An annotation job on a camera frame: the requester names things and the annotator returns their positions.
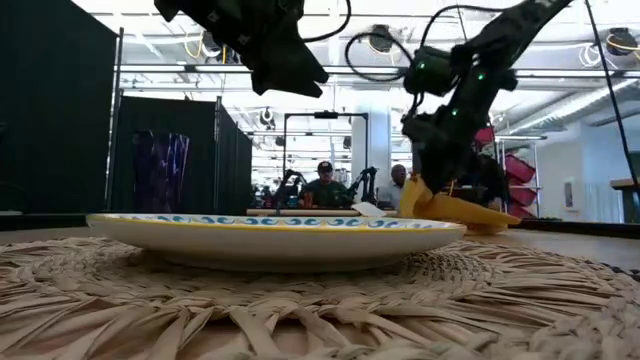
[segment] baseball cap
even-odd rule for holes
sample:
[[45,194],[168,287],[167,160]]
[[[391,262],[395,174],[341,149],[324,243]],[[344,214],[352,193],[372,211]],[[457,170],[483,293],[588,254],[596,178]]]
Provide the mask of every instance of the baseball cap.
[[332,171],[333,171],[333,166],[331,166],[330,162],[323,161],[320,164],[318,164],[319,173],[326,173],[326,172],[332,172]]

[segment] black shirt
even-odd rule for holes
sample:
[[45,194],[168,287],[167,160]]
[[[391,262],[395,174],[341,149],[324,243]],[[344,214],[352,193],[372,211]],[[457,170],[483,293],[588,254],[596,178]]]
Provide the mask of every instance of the black shirt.
[[323,184],[319,179],[308,183],[300,192],[300,199],[305,193],[313,194],[313,205],[321,207],[344,207],[351,205],[347,197],[347,188],[339,182],[331,181]]

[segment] plate rim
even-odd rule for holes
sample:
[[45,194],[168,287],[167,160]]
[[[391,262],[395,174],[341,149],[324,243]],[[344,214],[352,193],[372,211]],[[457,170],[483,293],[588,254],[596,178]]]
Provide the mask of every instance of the plate rim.
[[233,225],[230,224],[209,224],[209,223],[193,223],[193,222],[177,222],[177,221],[157,221],[157,220],[146,220],[146,219],[123,219],[116,217],[108,217],[105,215],[113,215],[113,214],[89,214],[86,216],[87,224],[89,224],[90,220],[94,221],[102,221],[102,222],[119,222],[119,223],[128,223],[128,224],[147,224],[147,225],[163,225],[163,226],[183,226],[183,227],[197,227],[197,228],[209,228],[209,229],[221,229],[221,230],[233,230],[233,231],[262,231],[262,232],[315,232],[315,233],[347,233],[347,232],[360,232],[360,233],[426,233],[426,232],[448,232],[448,231],[466,231],[466,226],[462,224],[437,221],[437,220],[427,220],[427,219],[411,219],[411,220],[419,220],[419,221],[434,221],[439,223],[446,223],[450,226],[448,227],[429,227],[429,228],[315,228],[315,227],[289,227],[289,226],[280,226],[280,225],[269,225],[269,226],[260,226],[260,225]]

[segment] woven straw mat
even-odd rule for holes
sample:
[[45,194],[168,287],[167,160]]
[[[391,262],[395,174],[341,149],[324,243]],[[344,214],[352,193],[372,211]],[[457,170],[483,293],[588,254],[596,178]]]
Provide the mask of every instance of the woven straw mat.
[[104,239],[0,247],[0,359],[638,359],[638,283],[457,242],[381,269],[232,273]]

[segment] purple artwork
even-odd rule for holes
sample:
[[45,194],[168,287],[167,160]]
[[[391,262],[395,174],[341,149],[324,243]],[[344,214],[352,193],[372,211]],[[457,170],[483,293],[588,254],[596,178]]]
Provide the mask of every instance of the purple artwork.
[[180,211],[189,138],[173,133],[137,131],[133,136],[134,210]]

